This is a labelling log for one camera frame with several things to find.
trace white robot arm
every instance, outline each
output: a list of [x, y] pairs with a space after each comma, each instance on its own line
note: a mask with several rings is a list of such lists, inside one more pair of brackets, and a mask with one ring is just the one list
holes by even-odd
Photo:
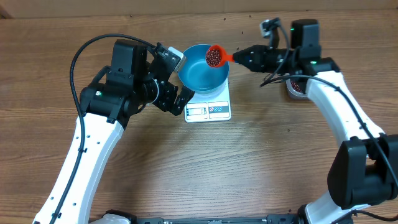
[[[264, 29], [264, 35], [273, 34], [275, 37], [277, 36], [275, 28], [279, 26], [279, 20], [274, 19], [271, 21], [265, 21], [265, 24], [261, 25], [261, 29]], [[311, 34], [317, 34], [317, 22], [314, 22], [314, 20], [295, 21], [295, 23], [293, 23], [292, 30], [295, 29], [301, 30], [301, 34], [294, 34], [294, 36], [300, 40], [295, 40], [295, 42], [292, 43], [293, 48], [301, 48], [297, 55], [297, 58], [301, 58], [301, 61], [299, 61], [298, 64], [295, 62], [287, 62], [290, 61], [288, 56], [292, 59], [296, 58], [296, 51], [291, 52], [289, 48], [276, 50], [277, 43], [275, 43], [275, 41], [272, 41], [272, 45], [270, 46], [255, 45], [240, 52], [236, 52], [233, 55], [233, 58], [235, 61], [254, 72], [272, 71], [273, 76], [280, 70], [280, 73], [282, 74], [293, 72], [293, 76], [290, 77], [294, 77], [297, 72], [301, 72], [301, 74], [303, 74], [309, 71], [312, 73], [310, 75], [313, 75], [313, 77], [320, 78], [321, 80], [326, 80], [329, 83], [334, 84], [334, 86], [337, 86], [339, 90], [345, 93], [350, 102], [352, 102], [355, 110], [359, 114], [359, 117], [366, 123], [367, 130], [369, 130], [370, 134], [373, 137], [378, 138], [378, 141], [384, 141], [382, 146], [383, 149], [381, 150], [388, 152], [386, 153], [389, 156], [388, 159], [392, 161], [394, 158], [398, 157], [398, 136], [387, 138], [383, 130], [376, 126], [369, 117], [366, 116], [365, 112], [361, 109], [347, 89], [343, 79], [343, 74], [340, 72], [340, 69], [336, 67], [333, 60], [330, 58], [320, 58], [320, 46], [318, 46], [317, 38], [314, 38], [312, 35], [307, 35], [308, 33], [305, 34], [305, 30], [309, 30]], [[120, 34], [116, 36], [126, 37], [125, 35]], [[101, 38], [103, 37], [95, 38], [89, 41], [88, 44]], [[80, 54], [88, 44], [86, 43], [82, 49], [79, 50], [78, 54]], [[170, 111], [174, 115], [178, 115], [182, 112], [182, 108], [192, 97], [192, 92], [183, 87], [181, 94], [177, 97], [175, 86], [166, 82], [169, 79], [171, 72], [182, 66], [183, 55], [175, 49], [169, 49], [169, 51], [167, 51], [159, 44], [157, 47], [153, 45], [151, 47], [153, 47], [153, 49], [148, 51], [156, 52], [156, 55], [154, 54], [154, 61], [159, 62], [160, 60], [161, 62], [166, 62], [161, 66], [161, 69], [157, 69], [156, 67], [150, 69], [150, 67], [150, 72], [147, 72], [147, 68], [141, 67], [143, 64], [132, 66], [132, 58], [126, 58], [125, 56], [127, 54], [132, 57], [138, 57], [135, 55], [135, 52], [139, 52], [139, 55], [143, 55], [142, 46], [139, 47], [134, 45], [131, 47], [126, 46], [125, 43], [116, 42], [112, 66], [104, 69], [102, 74], [97, 75], [93, 82], [82, 91], [80, 107], [85, 113], [85, 136], [81, 136], [81, 126], [78, 119], [73, 142], [61, 169], [60, 175], [46, 203], [36, 215], [33, 224], [87, 224], [93, 197], [106, 162], [116, 143], [121, 138], [124, 128], [127, 126], [129, 117], [141, 111], [137, 108], [138, 105], [145, 105], [146, 103], [153, 102], [153, 104], [161, 110]], [[317, 61], [311, 60], [316, 57], [312, 57], [307, 60], [306, 57], [309, 55], [315, 55], [319, 59], [320, 63], [315, 66]], [[181, 61], [174, 62], [176, 58], [181, 59]], [[139, 71], [145, 71], [145, 75], [143, 75], [144, 77], [139, 74], [137, 79], [132, 77], [134, 72]], [[151, 77], [152, 72], [160, 73], [160, 75], [158, 74], [157, 77]], [[99, 79], [101, 79], [105, 73], [107, 74], [106, 84], [98, 83]], [[359, 179], [362, 180], [362, 182], [357, 183], [354, 187], [350, 186], [353, 187], [352, 190], [341, 190], [339, 186], [332, 186], [332, 188], [330, 188], [328, 176], [328, 186], [330, 191], [323, 194], [315, 202], [304, 205], [298, 210], [297, 215], [268, 215], [266, 217], [234, 218], [231, 220], [221, 220], [217, 218], [211, 218], [208, 220], [159, 220], [159, 218], [137, 219], [132, 215], [110, 211], [107, 212], [102, 219], [93, 223], [152, 224], [152, 222], [154, 222], [155, 224], [158, 224], [159, 222], [163, 222], [163, 224], [196, 224], [207, 222], [223, 224], [223, 222], [234, 222], [235, 224], [325, 224], [334, 223], [340, 218], [344, 218], [346, 214], [350, 214], [353, 210], [364, 209], [370, 205], [377, 205], [385, 200], [396, 198], [397, 187], [392, 184], [394, 182], [391, 180], [391, 176], [389, 176], [390, 173], [387, 173], [387, 169], [384, 164], [374, 167], [377, 172], [374, 170], [372, 171], [373, 173], [371, 172], [373, 175], [371, 177], [371, 185], [364, 183], [364, 180], [366, 179], [366, 154], [369, 154], [369, 157], [374, 160], [380, 159], [380, 155], [377, 154], [377, 152], [373, 152], [372, 145], [366, 142], [369, 138], [369, 133], [367, 133], [363, 129], [363, 125], [358, 122], [358, 118], [354, 115], [347, 100], [340, 92], [336, 91], [335, 88], [332, 88], [318, 80], [307, 78], [303, 83], [305, 84], [305, 93], [308, 98], [319, 107], [321, 113], [324, 115], [333, 131], [337, 143], [340, 145], [338, 155], [333, 163], [329, 175], [332, 180], [334, 180], [333, 178], [336, 177], [334, 175], [335, 170], [333, 170], [333, 168], [340, 168], [340, 166], [344, 169], [346, 168], [345, 171], [347, 174], [356, 172], [355, 174], [359, 174], [361, 176]], [[69, 192], [63, 201], [60, 211], [56, 212], [55, 208], [59, 204], [61, 196], [65, 191], [76, 157], [78, 157], [81, 138], [84, 138], [85, 140], [85, 148], [81, 157], [81, 164], [77, 169], [74, 181], [69, 188]], [[354, 155], [355, 158], [352, 160], [353, 162], [351, 162], [351, 158], [349, 156], [348, 158], [345, 158], [345, 156], [353, 151], [358, 153]], [[394, 168], [391, 168], [391, 170], [398, 170], [398, 166], [395, 164], [393, 164], [393, 167]], [[338, 175], [341, 174], [341, 176], [344, 176], [345, 171], [341, 173], [338, 172]], [[346, 184], [346, 182], [349, 182], [349, 178], [343, 179], [341, 182]], [[374, 195], [368, 197], [368, 192], [372, 192]]]
[[[358, 105], [352, 94], [349, 92], [343, 74], [335, 71], [320, 72], [315, 77], [324, 79], [338, 87], [346, 93], [366, 126], [375, 138], [378, 138], [384, 131], [375, 125]], [[337, 140], [337, 145], [343, 141], [350, 140], [351, 137], [368, 139], [369, 136], [364, 132], [358, 123], [352, 109], [343, 96], [335, 91], [334, 88], [316, 80], [309, 80], [307, 83], [307, 96], [312, 100], [328, 121], [329, 127]], [[343, 210], [332, 200], [329, 191], [324, 193], [318, 200], [309, 203], [305, 207], [305, 214], [309, 224], [331, 223], [344, 216], [352, 210], [361, 210], [369, 205], [356, 205], [351, 209]]]

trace bowl rim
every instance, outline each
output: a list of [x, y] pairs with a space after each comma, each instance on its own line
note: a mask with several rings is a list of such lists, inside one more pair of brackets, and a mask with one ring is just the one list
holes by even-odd
[[[186, 50], [184, 50], [184, 51], [183, 51], [183, 54], [185, 55], [185, 52], [186, 52], [187, 50], [191, 49], [191, 48], [198, 47], [198, 46], [202, 46], [202, 45], [204, 45], [204, 46], [209, 46], [209, 48], [212, 46], [212, 45], [210, 45], [210, 44], [195, 44], [195, 45], [193, 45], [193, 46], [187, 48]], [[229, 62], [226, 62], [226, 63], [225, 63], [222, 67], [220, 67], [220, 68], [223, 68], [224, 66], [227, 66], [227, 74], [226, 74], [226, 78], [225, 78], [225, 80], [227, 80], [228, 77], [229, 77], [229, 70], [230, 70]], [[180, 78], [180, 72], [178, 72], [177, 75], [178, 75], [178, 79], [180, 79], [180, 81], [182, 82], [183, 85], [185, 85], [185, 86], [188, 87], [189, 89], [191, 89], [191, 90], [193, 90], [193, 91], [195, 91], [195, 92], [199, 92], [199, 93], [206, 93], [206, 92], [215, 91], [215, 90], [217, 90], [221, 85], [223, 85], [223, 83], [225, 82], [225, 80], [222, 81], [217, 87], [214, 87], [214, 88], [212, 88], [212, 89], [210, 89], [210, 90], [196, 90], [196, 89], [194, 89], [194, 88], [191, 88], [190, 86], [188, 86], [186, 83], [184, 83], [184, 82], [182, 81], [182, 79]]]

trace white kitchen scale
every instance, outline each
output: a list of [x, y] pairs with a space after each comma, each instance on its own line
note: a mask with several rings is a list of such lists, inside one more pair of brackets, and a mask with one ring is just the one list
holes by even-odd
[[229, 121], [232, 114], [228, 79], [212, 93], [195, 93], [184, 111], [188, 123]]

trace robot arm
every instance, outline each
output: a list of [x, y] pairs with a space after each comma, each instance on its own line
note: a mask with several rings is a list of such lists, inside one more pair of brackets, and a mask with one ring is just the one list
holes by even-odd
[[85, 152], [81, 157], [69, 193], [63, 203], [55, 223], [88, 223], [91, 204], [93, 203], [98, 182], [101, 179], [106, 162], [116, 143], [123, 135], [123, 127], [119, 122], [106, 122], [107, 117], [87, 113], [84, 117], [86, 136], [80, 134], [80, 122], [76, 121], [76, 130], [69, 153], [63, 163], [61, 172], [44, 206], [36, 215], [33, 224], [50, 223], [52, 214], [65, 190], [70, 174], [78, 155], [80, 138], [86, 138]]
[[[147, 50], [154, 60], [146, 62]], [[179, 115], [194, 92], [168, 82], [173, 71], [181, 69], [183, 53], [157, 44], [154, 49], [130, 40], [118, 40], [114, 45], [112, 64], [105, 66], [80, 95], [80, 108], [84, 113], [85, 136], [81, 136], [79, 118], [67, 158], [54, 188], [33, 224], [87, 224], [91, 204], [109, 155], [127, 127], [130, 116], [141, 112], [147, 103], [162, 111]], [[106, 83], [99, 83], [106, 75]], [[70, 188], [67, 183], [79, 157], [81, 138], [85, 147]], [[55, 214], [65, 189], [68, 193], [61, 210]], [[108, 211], [95, 224], [130, 224], [133, 216]]]
[[[376, 138], [377, 144], [392, 164], [395, 173], [398, 172], [398, 166], [394, 164], [398, 159], [398, 136], [385, 135], [384, 131], [366, 116], [345, 85], [343, 74], [337, 64], [331, 58], [321, 58], [316, 20], [293, 21], [290, 30], [291, 47], [294, 50], [290, 50], [287, 37], [286, 49], [275, 48], [279, 40], [275, 32], [278, 27], [282, 28], [278, 18], [264, 21], [260, 29], [264, 38], [271, 38], [272, 45], [254, 45], [236, 52], [233, 58], [250, 71], [271, 73], [270, 78], [265, 78], [261, 86], [271, 83], [276, 73], [288, 73], [286, 77], [276, 80], [291, 78], [297, 83], [308, 99], [319, 107], [340, 145], [328, 174], [329, 191], [317, 201], [302, 206], [298, 211], [299, 216], [309, 224], [334, 223], [340, 218], [345, 219], [345, 215], [353, 210], [396, 198], [397, 186], [391, 172], [386, 168], [385, 160], [376, 150], [374, 142], [369, 140], [369, 135], [363, 130], [353, 109], [340, 91], [352, 102], [359, 117], [366, 123], [367, 129]], [[327, 81], [336, 88], [312, 78]], [[376, 162], [367, 166], [367, 156]]]
[[[316, 77], [335, 84], [348, 95], [362, 120], [366, 123], [366, 126], [375, 138], [378, 138], [381, 133], [384, 133], [379, 126], [375, 125], [369, 119], [362, 108], [358, 105], [352, 94], [349, 92], [341, 72], [320, 72]], [[327, 86], [320, 81], [309, 80], [307, 83], [307, 97], [318, 106], [322, 115], [328, 122], [329, 127], [333, 131], [333, 135], [335, 136], [338, 145], [343, 141], [350, 140], [353, 136], [360, 139], [369, 138], [358, 123], [358, 120], [349, 107], [347, 101], [332, 87]]]

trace black wire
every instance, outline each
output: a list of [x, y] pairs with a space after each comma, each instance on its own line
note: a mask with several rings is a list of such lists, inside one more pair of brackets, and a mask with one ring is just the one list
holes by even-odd
[[[287, 51], [286, 51], [286, 52], [287, 52], [287, 53], [286, 53], [285, 56], [287, 56], [287, 54], [289, 53], [289, 50], [290, 50], [290, 49], [289, 49], [289, 44], [288, 44], [288, 43], [289, 43], [289, 39], [288, 39], [287, 34], [286, 34], [286, 31], [285, 31], [285, 29], [282, 27], [282, 25], [280, 25], [280, 29], [281, 29], [282, 32], [284, 33], [284, 36], [285, 36], [285, 39], [286, 39], [286, 43], [287, 43]], [[292, 56], [292, 66], [295, 66], [295, 55], [296, 55], [296, 53], [297, 53], [298, 50], [299, 50], [299, 47], [297, 47], [296, 49], [294, 49], [293, 56]], [[275, 76], [275, 74], [277, 73], [277, 71], [279, 70], [279, 68], [280, 68], [280, 67], [282, 66], [282, 64], [285, 62], [285, 60], [286, 60], [286, 58], [285, 58], [284, 61], [278, 66], [277, 70], [276, 70], [271, 76], [267, 75], [267, 76], [264, 78], [264, 83], [262, 83], [262, 84], [260, 85], [260, 87], [263, 87], [264, 85], [269, 84], [269, 83], [280, 83], [280, 82], [284, 82], [284, 81], [286, 81], [286, 80], [288, 80], [288, 79], [291, 79], [291, 78], [308, 78], [308, 79], [314, 79], [314, 80], [320, 81], [320, 82], [322, 82], [322, 83], [324, 83], [324, 84], [327, 84], [328, 86], [334, 88], [334, 89], [335, 89], [336, 91], [338, 91], [338, 92], [344, 97], [344, 99], [347, 101], [347, 103], [349, 104], [349, 107], [352, 109], [352, 111], [353, 111], [355, 117], [357, 118], [358, 122], [360, 123], [362, 129], [365, 131], [365, 133], [369, 136], [369, 138], [372, 140], [372, 142], [373, 142], [374, 145], [376, 146], [377, 150], [379, 151], [379, 153], [380, 153], [380, 155], [381, 155], [381, 157], [382, 157], [383, 162], [384, 162], [385, 165], [387, 166], [387, 168], [388, 168], [388, 170], [389, 170], [389, 172], [390, 172], [392, 178], [394, 179], [394, 183], [395, 183], [396, 187], [398, 188], [398, 180], [397, 180], [396, 174], [395, 174], [394, 170], [392, 169], [391, 164], [390, 164], [390, 162], [388, 161], [386, 154], [385, 154], [384, 151], [381, 149], [381, 146], [378, 144], [378, 142], [376, 141], [376, 139], [373, 137], [373, 135], [372, 135], [371, 132], [369, 131], [368, 127], [366, 127], [366, 123], [363, 122], [363, 120], [362, 120], [362, 118], [360, 117], [358, 111], [356, 110], [354, 104], [351, 102], [351, 100], [348, 98], [348, 96], [343, 92], [343, 90], [341, 90], [340, 87], [335, 86], [334, 84], [332, 84], [332, 83], [330, 83], [330, 82], [328, 82], [328, 81], [326, 81], [326, 80], [323, 80], [323, 79], [318, 78], [318, 77], [312, 77], [312, 76], [309, 76], [309, 75], [289, 75], [289, 76], [287, 76], [287, 77], [277, 77], [277, 78], [273, 78], [273, 77]], [[373, 213], [366, 212], [366, 211], [362, 211], [362, 210], [353, 210], [353, 211], [347, 213], [345, 216], [339, 218], [337, 221], [332, 222], [331, 224], [336, 224], [336, 223], [338, 223], [338, 222], [344, 220], [346, 217], [351, 216], [352, 214], [355, 214], [355, 215], [356, 215], [357, 213], [361, 213], [361, 214], [364, 214], [364, 215], [367, 215], [367, 216], [369, 216], [369, 217], [372, 217], [372, 218], [375, 218], [375, 219], [378, 219], [378, 220], [382, 220], [382, 221], [385, 221], [385, 222], [394, 222], [394, 221], [398, 221], [398, 215], [395, 216], [395, 217], [393, 217], [393, 218], [386, 218], [386, 217], [381, 217], [381, 216], [379, 216], [379, 215], [375, 215], [375, 214], [373, 214]]]
[[91, 81], [91, 83], [98, 83], [103, 77], [104, 75], [111, 70], [110, 66], [104, 66], [93, 78], [93, 81]]
[[145, 103], [148, 100], [147, 86], [145, 85], [145, 83], [143, 83], [142, 86], [144, 87], [145, 100], [144, 100], [144, 104], [137, 110], [136, 114], [141, 113], [145, 109], [145, 107], [147, 106], [147, 104]]
[[351, 110], [353, 111], [355, 117], [358, 119], [358, 122], [360, 123], [361, 127], [363, 128], [363, 130], [365, 131], [365, 133], [369, 136], [370, 140], [372, 140], [372, 142], [373, 142], [374, 145], [376, 146], [376, 149], [379, 151], [379, 154], [380, 154], [380, 156], [381, 156], [381, 158], [382, 158], [384, 164], [387, 166], [387, 168], [388, 168], [388, 170], [389, 170], [389, 172], [390, 172], [392, 178], [394, 179], [394, 183], [395, 183], [396, 187], [398, 188], [398, 180], [397, 180], [396, 174], [395, 174], [394, 170], [392, 169], [391, 164], [390, 164], [390, 162], [388, 161], [386, 154], [385, 154], [384, 151], [381, 149], [381, 146], [379, 145], [379, 143], [377, 143], [376, 139], [373, 137], [373, 135], [372, 135], [371, 132], [369, 131], [368, 127], [366, 127], [366, 123], [363, 122], [363, 120], [362, 120], [361, 116], [359, 115], [358, 111], [356, 110], [356, 108], [355, 108], [353, 102], [351, 102], [351, 100], [348, 98], [348, 96], [345, 94], [345, 92], [343, 92], [343, 90], [341, 90], [340, 87], [335, 86], [334, 84], [332, 84], [332, 83], [330, 83], [330, 82], [328, 82], [328, 81], [326, 81], [326, 80], [324, 80], [324, 79], [321, 79], [321, 78], [318, 78], [318, 77], [313, 77], [313, 76], [310, 76], [310, 75], [288, 75], [288, 76], [285, 76], [285, 77], [277, 77], [277, 78], [273, 78], [273, 79], [271, 79], [271, 80], [268, 80], [268, 81], [264, 82], [264, 83], [261, 84], [261, 85], [264, 86], [264, 85], [266, 85], [266, 84], [268, 84], [268, 83], [272, 83], [272, 82], [274, 82], [274, 81], [278, 81], [278, 80], [288, 80], [288, 79], [291, 79], [291, 78], [307, 78], [307, 79], [314, 79], [314, 80], [316, 80], [316, 81], [320, 81], [320, 82], [322, 82], [322, 83], [324, 83], [324, 84], [326, 84], [326, 85], [328, 85], [328, 86], [334, 88], [336, 91], [338, 91], [338, 92], [344, 97], [344, 99], [345, 99], [345, 100], [347, 101], [347, 103], [349, 104], [349, 107], [350, 107]]
[[268, 79], [266, 79], [267, 77], [264, 78], [264, 82], [266, 82], [267, 80], [270, 80], [271, 78], [273, 78], [279, 72], [280, 68], [282, 68], [283, 64], [287, 60], [287, 57], [289, 56], [289, 52], [290, 52], [289, 38], [287, 37], [286, 30], [284, 29], [282, 24], [279, 25], [279, 28], [281, 29], [282, 33], [284, 34], [284, 37], [285, 37], [285, 40], [286, 40], [286, 53], [285, 53], [285, 56], [284, 56], [284, 60], [279, 64], [279, 66], [272, 73], [272, 75], [270, 75], [268, 77]]
[[69, 177], [67, 186], [65, 187], [65, 190], [63, 191], [63, 194], [62, 194], [61, 199], [60, 199], [60, 201], [59, 201], [59, 203], [58, 203], [58, 205], [57, 205], [57, 208], [55, 209], [55, 212], [52, 214], [52, 219], [51, 219], [51, 221], [50, 221], [50, 224], [54, 224], [55, 221], [56, 221], [56, 219], [57, 219], [57, 217], [59, 216], [59, 213], [60, 213], [60, 210], [61, 210], [61, 208], [62, 208], [62, 205], [63, 205], [63, 203], [64, 203], [64, 201], [65, 201], [65, 199], [66, 199], [66, 197], [67, 197], [67, 195], [68, 195], [68, 192], [69, 192], [69, 190], [70, 190], [70, 186], [72, 185], [72, 182], [73, 182], [73, 180], [74, 180], [74, 178], [75, 178], [75, 176], [76, 176], [76, 172], [77, 172], [77, 169], [78, 169], [78, 167], [79, 167], [79, 163], [80, 163], [80, 160], [81, 160], [81, 156], [83, 155], [83, 149], [84, 149], [84, 145], [85, 145], [85, 136], [86, 136], [86, 134], [85, 134], [85, 122], [84, 122], [83, 113], [81, 112], [80, 105], [79, 105], [79, 101], [78, 101], [78, 98], [77, 98], [77, 94], [76, 94], [76, 90], [75, 90], [75, 83], [74, 83], [74, 81], [73, 81], [73, 71], [74, 71], [74, 69], [75, 69], [75, 64], [76, 64], [77, 58], [79, 57], [79, 55], [81, 54], [81, 52], [82, 52], [87, 46], [89, 46], [90, 44], [92, 44], [93, 42], [95, 42], [95, 41], [97, 41], [97, 40], [100, 40], [100, 39], [103, 39], [103, 38], [107, 38], [107, 37], [122, 37], [122, 38], [130, 39], [130, 40], [135, 40], [135, 41], [138, 41], [138, 42], [140, 42], [140, 43], [146, 44], [146, 45], [148, 45], [150, 48], [154, 48], [154, 47], [155, 47], [155, 46], [154, 46], [153, 44], [151, 44], [151, 43], [148, 43], [148, 42], [146, 42], [146, 41], [144, 41], [144, 40], [138, 39], [138, 38], [133, 37], [133, 36], [130, 36], [130, 35], [124, 35], [124, 34], [104, 34], [104, 35], [100, 35], [100, 36], [94, 37], [94, 38], [92, 38], [91, 40], [87, 41], [87, 42], [86, 42], [85, 44], [83, 44], [83, 45], [79, 48], [79, 50], [76, 52], [76, 54], [75, 54], [75, 56], [74, 56], [74, 58], [73, 58], [73, 60], [72, 60], [72, 63], [71, 63], [71, 65], [70, 65], [69, 82], [70, 82], [70, 89], [71, 89], [71, 91], [72, 91], [73, 100], [74, 100], [74, 102], [75, 102], [75, 106], [76, 106], [77, 113], [78, 113], [78, 115], [79, 115], [79, 120], [80, 120], [80, 132], [81, 132], [81, 136], [80, 136], [80, 147], [79, 147], [79, 153], [78, 153], [78, 155], [77, 155], [77, 159], [76, 159], [75, 165], [73, 166], [72, 173], [70, 174], [70, 177]]
[[362, 210], [352, 210], [350, 212], [348, 212], [345, 216], [337, 219], [336, 221], [332, 222], [331, 224], [338, 224], [339, 222], [351, 217], [352, 215], [357, 215], [357, 214], [363, 214], [363, 215], [367, 215], [369, 217], [375, 218], [377, 220], [381, 220], [381, 221], [385, 221], [385, 222], [395, 222], [398, 221], [398, 215], [396, 215], [395, 217], [392, 218], [386, 218], [386, 217], [381, 217], [379, 215], [375, 215], [373, 213], [367, 212], [367, 211], [362, 211]]

